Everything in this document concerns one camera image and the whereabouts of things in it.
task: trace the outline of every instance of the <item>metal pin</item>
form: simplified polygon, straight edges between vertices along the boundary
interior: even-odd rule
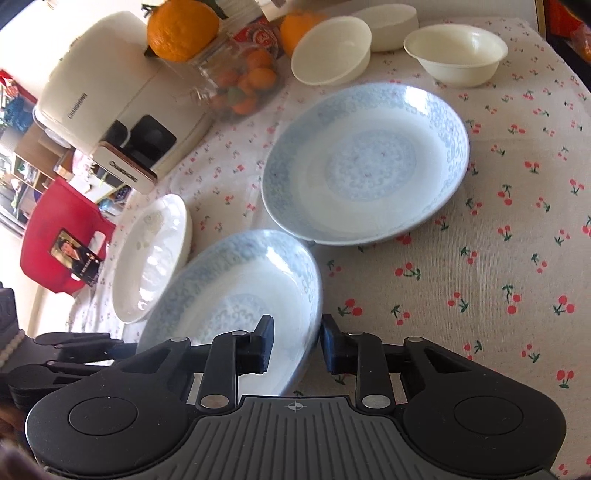
[[[201,399],[201,405],[205,408],[224,408],[230,401],[224,395],[207,395]]]
[[[361,400],[361,403],[367,408],[379,410],[380,408],[389,407],[392,402],[384,395],[367,395]]]

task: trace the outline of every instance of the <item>plate rim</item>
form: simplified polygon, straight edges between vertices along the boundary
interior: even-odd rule
[[[172,273],[170,275],[170,278],[167,281],[167,285],[162,289],[162,291],[160,292],[160,295],[158,296],[158,298],[156,298],[155,300],[153,300],[152,302],[150,302],[150,306],[147,310],[143,310],[139,316],[134,316],[132,319],[122,319],[121,318],[121,311],[118,309],[118,307],[115,304],[115,296],[118,294],[116,292],[119,292],[121,289],[116,288],[117,284],[120,282],[118,281],[118,276],[117,276],[117,270],[119,268],[119,263],[121,262],[121,259],[123,258],[123,256],[121,255],[124,252],[124,249],[128,243],[128,239],[129,239],[129,235],[131,234],[131,232],[133,232],[134,228],[137,226],[137,224],[139,224],[139,222],[141,220],[143,220],[144,218],[144,213],[151,207],[154,207],[157,203],[164,203],[165,199],[169,199],[169,200],[173,200],[176,204],[183,205],[183,208],[180,209],[181,210],[181,216],[183,217],[184,220],[184,230],[183,230],[183,243],[181,244],[181,248],[178,252],[178,256],[174,262],[174,268],[172,269]],[[143,208],[143,210],[139,213],[138,217],[136,218],[136,220],[131,224],[131,226],[129,227],[129,234],[128,236],[125,238],[125,243],[121,246],[121,250],[119,252],[119,258],[117,259],[117,262],[115,263],[115,267],[113,269],[113,286],[111,288],[111,305],[113,305],[113,312],[115,313],[115,315],[117,315],[117,318],[119,319],[120,322],[125,323],[125,324],[130,324],[130,323],[136,323],[139,322],[140,320],[144,319],[146,317],[147,314],[150,313],[150,311],[154,308],[154,306],[156,305],[156,303],[159,301],[160,297],[163,295],[163,293],[166,291],[166,288],[168,287],[168,284],[170,284],[170,281],[174,278],[174,276],[178,273],[180,264],[181,264],[181,259],[183,257],[186,256],[186,253],[184,252],[185,250],[188,253],[188,244],[190,243],[190,236],[189,233],[191,233],[191,230],[193,228],[193,222],[191,221],[191,216],[189,215],[189,211],[187,210],[187,205],[185,204],[183,198],[180,195],[177,195],[175,193],[168,193],[166,195],[161,196],[158,199],[155,199],[153,202],[150,202],[149,204],[146,205],[146,207]]]
[[[338,95],[342,92],[345,92],[347,90],[351,90],[351,89],[356,89],[359,87],[368,87],[368,86],[373,86],[373,85],[380,85],[380,86],[389,86],[394,90],[397,89],[402,89],[402,88],[412,88],[415,90],[420,90],[422,92],[428,93],[429,95],[433,95],[435,98],[439,99],[441,102],[443,102],[452,112],[453,115],[455,115],[456,119],[458,120],[459,124],[462,125],[463,129],[463,133],[464,133],[464,138],[466,140],[466,158],[463,159],[463,169],[462,169],[462,174],[457,178],[457,182],[455,182],[452,186],[452,188],[450,189],[450,193],[443,196],[441,198],[441,200],[439,202],[437,202],[437,204],[435,205],[435,207],[433,208],[433,211],[431,213],[428,213],[424,216],[419,215],[418,220],[412,224],[410,224],[408,227],[402,229],[402,230],[397,230],[394,232],[388,232],[387,234],[379,234],[379,235],[373,235],[373,236],[369,236],[369,237],[364,237],[364,238],[359,238],[359,239],[352,239],[352,240],[338,240],[338,241],[333,241],[333,240],[319,240],[317,238],[312,238],[310,236],[307,235],[302,235],[298,232],[293,231],[292,229],[284,226],[282,224],[282,222],[279,220],[279,218],[277,217],[277,215],[275,214],[275,212],[272,211],[272,206],[269,207],[269,203],[268,203],[268,199],[267,199],[267,194],[266,194],[266,188],[265,188],[265,176],[267,173],[267,165],[269,162],[269,159],[271,158],[272,154],[273,154],[273,149],[275,148],[276,144],[278,143],[275,142],[275,145],[273,146],[273,148],[271,149],[271,151],[269,152],[269,156],[267,157],[267,163],[265,165],[265,170],[263,171],[263,175],[262,175],[262,179],[261,179],[261,196],[262,196],[262,201],[263,204],[265,205],[265,208],[267,210],[267,212],[269,213],[270,217],[273,219],[273,221],[279,225],[279,227],[281,227],[283,230],[285,230],[287,233],[289,233],[290,235],[293,235],[296,238],[300,238],[302,240],[308,241],[308,242],[314,242],[315,244],[319,244],[319,245],[329,245],[332,247],[354,247],[357,245],[367,245],[367,244],[374,244],[374,243],[379,243],[379,242],[385,242],[387,240],[390,240],[394,237],[396,237],[397,235],[403,233],[403,232],[408,232],[416,227],[418,227],[419,225],[422,225],[424,222],[426,222],[429,218],[431,218],[433,215],[435,215],[447,202],[449,202],[449,200],[456,194],[456,192],[458,191],[460,185],[462,184],[462,182],[464,181],[464,178],[466,177],[466,169],[468,164],[470,163],[470,137],[468,136],[468,131],[466,130],[466,127],[464,125],[463,120],[461,119],[461,117],[459,116],[459,114],[455,111],[454,108],[452,108],[452,106],[447,103],[444,99],[442,99],[439,95],[436,95],[433,92],[429,92],[428,90],[424,90],[422,88],[419,87],[415,87],[413,85],[406,85],[406,84],[390,84],[387,82],[370,82],[370,83],[363,83],[360,85],[353,85],[351,87],[348,87],[346,89],[342,89],[339,90],[338,92],[333,93],[332,95],[329,95],[325,98],[323,98],[320,102],[316,103],[315,105],[311,106],[310,108],[308,108],[307,110],[305,110],[304,112],[302,112],[298,117],[296,117],[295,120],[293,120],[293,122],[291,122],[287,128],[283,131],[283,133],[280,135],[280,138],[285,135],[285,133],[289,130],[289,128],[292,126],[293,123],[295,123],[296,121],[298,121],[303,115],[305,115],[307,112],[309,112],[311,109],[316,108],[318,106],[320,106],[321,104],[325,103],[328,99],[330,99],[331,97],[333,97],[334,95]]]
[[[314,348],[316,347],[316,345],[318,344],[318,338],[320,336],[320,325],[321,325],[321,321],[322,321],[322,311],[323,311],[323,305],[324,305],[324,290],[323,290],[323,283],[322,283],[322,274],[320,273],[320,267],[318,266],[318,262],[316,261],[314,255],[310,251],[310,248],[307,245],[304,245],[297,237],[295,237],[293,235],[290,235],[289,233],[286,233],[286,232],[284,232],[282,230],[276,230],[276,229],[272,229],[272,228],[248,229],[248,230],[244,230],[242,232],[237,232],[237,233],[233,233],[232,235],[228,235],[227,237],[222,238],[222,239],[218,240],[217,242],[214,242],[213,244],[209,245],[202,252],[200,252],[198,255],[196,255],[183,268],[183,272],[185,272],[185,270],[187,270],[189,268],[192,268],[193,264],[197,264],[199,258],[203,257],[205,253],[209,253],[209,251],[213,250],[214,247],[216,247],[220,243],[229,241],[230,239],[237,238],[239,236],[244,236],[244,235],[247,235],[247,234],[251,234],[252,235],[252,234],[255,234],[255,233],[261,234],[261,235],[268,235],[268,234],[271,234],[271,235],[281,235],[281,236],[285,236],[286,238],[289,238],[289,239],[293,240],[294,242],[297,242],[301,246],[302,250],[306,253],[306,256],[308,258],[308,261],[314,267],[314,272],[315,272],[315,275],[316,275],[315,283],[316,283],[317,292],[318,292],[318,302],[317,302],[317,306],[316,306],[316,311],[314,312],[314,321],[313,321],[313,323],[311,322],[312,325],[313,325],[313,327],[314,327],[314,330],[316,330],[315,338],[306,347],[306,350],[304,351],[304,355],[302,356],[301,361],[294,368],[294,371],[290,375],[289,380],[286,382],[285,387],[283,387],[283,389],[280,392],[278,392],[278,393],[268,394],[268,395],[273,395],[273,396],[287,395],[288,394],[288,391],[290,390],[290,388],[295,384],[295,382],[298,381],[299,378],[302,377],[302,375],[305,373],[306,369],[308,368],[308,364],[310,362],[310,355],[311,355],[312,351],[314,350]],[[160,295],[160,297],[158,298],[158,300],[156,302],[154,302],[154,305],[156,305],[157,303],[159,303],[163,299],[165,293],[167,293],[169,290],[171,290],[171,288],[172,288],[172,286],[171,286],[171,284],[169,284],[164,289],[162,295]],[[154,307],[152,307],[152,309],[150,309],[150,316],[148,316],[146,318],[146,324],[145,324],[145,326],[147,326],[148,325],[148,322],[150,322],[152,320],[153,310],[154,310]],[[141,344],[141,340],[142,340],[142,337],[143,337],[144,332],[145,332],[145,328],[142,331],[142,334],[140,335],[140,337],[138,339],[138,347]],[[149,348],[152,348],[152,347],[148,347],[148,348],[146,348],[146,349],[144,349],[142,351],[147,351],[147,350],[149,350]]]

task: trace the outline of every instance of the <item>wall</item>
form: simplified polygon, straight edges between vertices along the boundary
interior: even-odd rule
[[[35,301],[40,287],[22,272],[20,258],[21,239],[0,226],[0,281],[14,290],[18,324],[26,331],[33,310],[37,310]]]
[[[141,0],[59,0],[51,10],[35,0],[0,31],[0,67],[39,97],[49,74],[76,37],[114,12],[129,10],[143,18],[141,4]]]

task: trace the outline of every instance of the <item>plastic bag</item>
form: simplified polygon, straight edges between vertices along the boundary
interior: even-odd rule
[[[570,34],[573,47],[586,61],[591,63],[591,30],[582,24]]]

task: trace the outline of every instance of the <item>bowl rim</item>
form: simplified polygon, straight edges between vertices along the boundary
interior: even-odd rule
[[[362,29],[364,29],[366,31],[366,33],[369,34],[367,49],[363,52],[363,55],[361,55],[358,58],[355,65],[353,65],[351,68],[349,68],[348,70],[345,70],[343,73],[341,73],[335,77],[327,78],[327,79],[316,81],[316,82],[303,81],[298,76],[298,74],[294,71],[294,60],[297,58],[298,49],[300,49],[300,51],[301,51],[300,46],[303,45],[305,41],[310,41],[310,38],[312,38],[315,34],[317,34],[318,31],[320,31],[322,28],[326,28],[327,25],[332,25],[332,24],[336,24],[336,23],[343,23],[343,22],[349,22],[349,23],[353,22],[353,23],[357,24],[358,26],[360,26]],[[369,25],[365,21],[361,20],[360,18],[354,17],[353,15],[341,15],[339,17],[329,18],[328,20],[324,20],[324,21],[320,22],[319,24],[313,26],[300,39],[300,41],[296,45],[293,55],[291,56],[291,62],[290,62],[291,72],[294,74],[294,77],[299,82],[301,82],[305,85],[309,85],[312,87],[317,87],[320,85],[332,85],[334,82],[338,82],[341,78],[346,77],[349,73],[351,73],[357,67],[359,67],[359,65],[363,62],[364,58],[366,57],[367,53],[369,51],[371,51],[371,42],[372,42],[371,28],[369,27]]]
[[[351,90],[354,88],[362,88],[362,87],[367,87],[367,86],[372,86],[372,85],[385,85],[385,86],[389,86],[391,88],[394,89],[398,89],[398,88],[412,88],[414,90],[420,90],[422,92],[426,92],[429,95],[433,95],[435,98],[437,98],[438,100],[440,100],[441,102],[443,102],[445,105],[447,105],[448,108],[451,109],[451,111],[454,113],[454,115],[456,116],[457,120],[459,121],[459,123],[463,126],[463,133],[464,133],[464,139],[466,141],[466,145],[467,145],[467,149],[466,149],[466,158],[464,159],[464,166],[462,168],[462,174],[458,176],[457,181],[454,182],[452,188],[449,190],[447,195],[444,195],[441,200],[439,202],[437,202],[437,204],[435,205],[435,207],[433,208],[433,211],[431,213],[429,213],[428,215],[423,215],[423,216],[419,216],[417,221],[412,223],[411,225],[409,225],[408,227],[404,228],[403,230],[398,230],[398,231],[392,231],[392,232],[388,232],[386,235],[384,234],[378,234],[378,235],[373,235],[373,236],[369,236],[366,238],[359,238],[359,239],[353,239],[353,240],[318,240],[317,238],[312,238],[306,235],[302,235],[301,233],[298,233],[286,226],[284,226],[283,221],[275,214],[275,212],[273,211],[273,208],[269,208],[269,203],[268,203],[268,199],[267,199],[267,194],[266,194],[266,188],[265,188],[265,175],[267,173],[267,165],[269,160],[271,159],[271,155],[273,153],[273,149],[275,147],[273,147],[273,149],[271,150],[271,152],[269,153],[269,156],[267,157],[267,165],[265,166],[265,170],[263,171],[263,175],[262,175],[262,180],[261,180],[261,196],[262,196],[262,201],[263,204],[265,205],[265,209],[267,210],[267,213],[269,214],[269,216],[271,217],[271,219],[273,219],[273,221],[279,225],[279,227],[281,227],[286,233],[289,233],[290,235],[293,235],[296,238],[299,238],[301,240],[305,240],[307,242],[312,242],[314,244],[319,244],[319,245],[330,245],[333,247],[354,247],[357,245],[369,245],[369,244],[374,244],[374,243],[378,243],[378,242],[385,242],[391,238],[394,238],[395,236],[399,235],[402,232],[408,232],[410,230],[413,230],[414,228],[418,227],[419,225],[422,225],[424,222],[426,222],[429,218],[431,218],[436,212],[438,212],[441,208],[443,208],[443,206],[445,206],[445,204],[447,202],[449,202],[449,200],[456,194],[457,190],[459,189],[460,185],[462,184],[462,182],[464,181],[464,178],[466,176],[466,168],[468,166],[468,164],[470,163],[470,150],[471,150],[471,145],[470,145],[470,137],[468,136],[468,131],[466,130],[466,127],[464,126],[464,122],[462,120],[462,117],[460,117],[460,115],[453,109],[453,107],[447,103],[443,98],[441,98],[439,95],[436,95],[433,92],[429,92],[428,90],[424,90],[422,88],[419,87],[415,87],[412,85],[405,85],[405,84],[395,84],[395,83],[387,83],[387,82],[370,82],[370,83],[363,83],[361,85],[353,85],[351,87],[339,90],[338,92],[333,93],[332,95],[329,95],[327,97],[325,97],[324,99],[322,99],[320,102],[318,102],[317,104],[313,105],[310,109],[305,110],[304,112],[302,112],[298,117],[296,117],[296,119],[287,127],[287,129],[285,129],[285,131],[281,134],[281,135],[285,135],[285,133],[289,130],[290,126],[295,123],[295,121],[297,121],[301,116],[305,115],[309,110],[316,108],[318,106],[320,106],[326,99],[332,97],[333,95],[338,95],[339,93],[345,92],[347,90]]]
[[[183,261],[183,259],[182,259],[183,246],[187,243],[188,235],[193,234],[193,232],[192,232],[193,222],[192,222],[191,216],[189,215],[189,211],[187,210],[187,205],[185,204],[183,198],[180,195],[177,195],[176,193],[167,193],[166,195],[154,200],[153,202],[150,202],[149,204],[147,204],[143,208],[142,211],[140,211],[137,218],[133,221],[133,223],[131,224],[131,226],[128,229],[128,235],[125,238],[124,244],[121,247],[121,253],[124,253],[128,248],[131,248],[131,247],[127,247],[127,245],[130,245],[130,243],[127,241],[127,239],[129,238],[129,234],[131,234],[131,232],[134,231],[136,226],[139,225],[140,222],[142,222],[144,220],[144,218],[145,218],[144,214],[147,212],[147,210],[149,208],[154,207],[156,204],[158,204],[158,205],[163,204],[164,206],[166,206],[167,203],[174,203],[178,207],[182,206],[182,208],[179,208],[179,210],[181,213],[181,217],[184,219],[184,223],[185,223],[185,228],[184,228],[184,232],[183,232],[184,233],[183,242],[181,243],[181,248],[179,249],[178,256],[174,262],[174,268],[171,269],[170,275],[168,276],[168,279],[165,282],[165,287],[160,291],[160,295],[155,300],[150,302],[150,306],[147,310],[141,311],[139,313],[137,313],[137,310],[136,310],[136,315],[131,315],[131,314],[127,314],[127,313],[124,314],[120,308],[122,306],[121,303],[119,301],[117,302],[117,304],[115,303],[115,299],[117,298],[119,300],[121,295],[125,296],[125,294],[122,292],[126,291],[125,288],[118,288],[119,284],[122,282],[122,279],[121,279],[121,275],[117,275],[117,270],[122,267],[122,265],[119,265],[119,262],[122,258],[124,258],[122,255],[119,257],[119,259],[117,260],[117,262],[115,263],[115,266],[113,268],[113,289],[111,290],[111,305],[113,305],[113,312],[115,313],[115,315],[117,315],[117,318],[122,323],[125,323],[125,324],[135,323],[141,319],[146,318],[147,315],[152,311],[152,309],[154,308],[156,303],[159,301],[160,297],[164,294],[164,290],[166,290],[168,285],[172,282],[173,278],[178,273],[179,269],[182,266],[181,263],[186,262],[186,260]]]
[[[426,30],[449,30],[449,29],[470,30],[470,31],[473,31],[473,32],[484,34],[485,36],[487,36],[491,40],[494,39],[494,42],[498,46],[501,47],[502,54],[496,60],[486,61],[486,62],[483,62],[483,63],[475,63],[475,64],[466,65],[466,64],[462,64],[462,63],[446,63],[444,61],[429,60],[429,59],[426,59],[424,57],[421,57],[420,55],[418,55],[416,53],[413,53],[411,51],[411,49],[409,47],[410,41],[414,40],[414,37],[421,35],[421,33],[425,32]],[[466,25],[466,24],[445,24],[445,23],[436,24],[436,25],[428,25],[426,27],[421,27],[421,28],[418,28],[418,29],[410,32],[407,35],[407,37],[404,39],[404,50],[406,50],[406,52],[412,58],[417,59],[419,61],[426,61],[426,62],[429,62],[432,65],[438,65],[440,67],[457,68],[457,69],[475,69],[475,68],[480,68],[480,67],[488,67],[490,65],[493,65],[495,63],[500,62],[501,60],[503,60],[504,58],[506,58],[507,55],[509,54],[509,47],[507,46],[507,43],[505,42],[505,40],[503,40],[501,37],[498,37],[493,32],[490,32],[488,30],[485,30],[484,28],[474,27],[472,25]]]
[[[356,11],[355,13],[351,14],[353,17],[359,18],[360,20],[363,20],[364,22],[367,23],[367,20],[365,20],[364,18],[358,16],[360,14],[363,13],[367,13],[367,12],[373,12],[373,11],[380,11],[380,10],[404,10],[407,11],[409,14],[412,13],[412,15],[408,18],[404,18],[403,20],[400,21],[393,21],[391,23],[387,23],[385,25],[380,25],[379,27],[372,27],[371,25],[368,26],[373,29],[373,30],[378,30],[380,28],[391,28],[391,27],[397,27],[399,25],[403,25],[407,22],[412,21],[413,19],[417,18],[417,9],[414,8],[412,5],[407,5],[407,4],[382,4],[382,5],[373,5],[372,7],[367,7],[367,8],[362,8],[361,10]]]

